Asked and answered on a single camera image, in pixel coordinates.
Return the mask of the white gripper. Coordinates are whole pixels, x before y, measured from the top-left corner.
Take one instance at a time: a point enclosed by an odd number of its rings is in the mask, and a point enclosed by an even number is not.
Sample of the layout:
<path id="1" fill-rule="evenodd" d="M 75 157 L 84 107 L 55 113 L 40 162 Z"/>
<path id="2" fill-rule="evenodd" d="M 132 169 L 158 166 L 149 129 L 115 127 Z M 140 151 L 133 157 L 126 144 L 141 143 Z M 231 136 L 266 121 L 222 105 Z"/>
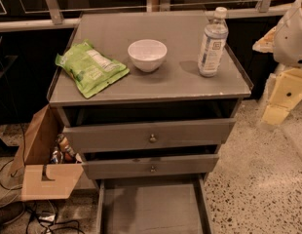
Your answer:
<path id="1" fill-rule="evenodd" d="M 259 53 L 273 52 L 275 61 L 299 67 L 278 67 L 266 81 L 261 122 L 280 125 L 302 100 L 302 3 L 290 8 L 277 27 L 257 40 L 252 49 Z"/>

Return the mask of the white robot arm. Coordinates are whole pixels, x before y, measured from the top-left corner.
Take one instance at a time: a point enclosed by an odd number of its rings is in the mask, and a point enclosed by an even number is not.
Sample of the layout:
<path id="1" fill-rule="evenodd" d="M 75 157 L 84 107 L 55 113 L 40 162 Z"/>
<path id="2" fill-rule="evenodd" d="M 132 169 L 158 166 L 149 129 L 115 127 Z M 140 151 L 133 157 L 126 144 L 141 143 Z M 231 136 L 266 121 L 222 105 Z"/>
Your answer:
<path id="1" fill-rule="evenodd" d="M 272 53 L 285 70 L 276 76 L 262 121 L 279 125 L 302 100 L 302 0 L 295 0 L 278 24 L 256 41 L 252 49 Z"/>

